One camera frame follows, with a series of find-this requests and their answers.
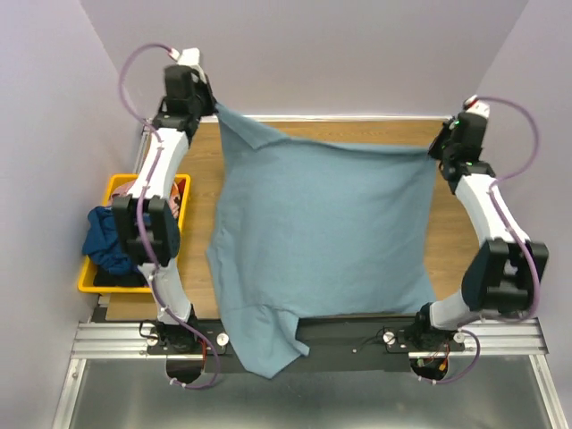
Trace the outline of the light blue t shirt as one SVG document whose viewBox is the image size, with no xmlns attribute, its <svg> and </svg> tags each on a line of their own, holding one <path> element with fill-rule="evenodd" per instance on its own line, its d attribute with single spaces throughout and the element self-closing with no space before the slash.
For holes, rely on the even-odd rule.
<svg viewBox="0 0 572 429">
<path fill-rule="evenodd" d="M 247 371 L 271 378 L 310 355 L 303 318 L 413 314 L 434 300 L 425 149 L 296 138 L 225 106 L 217 118 L 224 183 L 206 256 Z"/>
</svg>

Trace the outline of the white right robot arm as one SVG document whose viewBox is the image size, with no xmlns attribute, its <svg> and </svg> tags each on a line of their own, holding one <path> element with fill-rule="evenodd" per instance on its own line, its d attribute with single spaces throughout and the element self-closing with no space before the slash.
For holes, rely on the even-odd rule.
<svg viewBox="0 0 572 429">
<path fill-rule="evenodd" d="M 443 124 L 428 151 L 466 209 L 479 249 L 459 290 L 423 305 L 407 329 L 406 338 L 423 350 L 433 349 L 481 318 L 522 322 L 538 305 L 549 251 L 517 225 L 494 170 L 480 158 L 488 120 L 488 105 L 473 104 Z"/>
</svg>

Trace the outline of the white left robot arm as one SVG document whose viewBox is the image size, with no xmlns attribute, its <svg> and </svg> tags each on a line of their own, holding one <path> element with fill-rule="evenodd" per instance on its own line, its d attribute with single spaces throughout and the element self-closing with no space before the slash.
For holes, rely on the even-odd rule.
<svg viewBox="0 0 572 429">
<path fill-rule="evenodd" d="M 169 205 L 182 158 L 201 119 L 215 113 L 208 77 L 198 65 L 177 63 L 164 70 L 165 95 L 147 123 L 150 145 L 138 178 L 112 213 L 122 250 L 144 275 L 157 307 L 158 338 L 178 352 L 209 339 L 196 327 L 194 308 L 177 266 L 181 231 Z"/>
</svg>

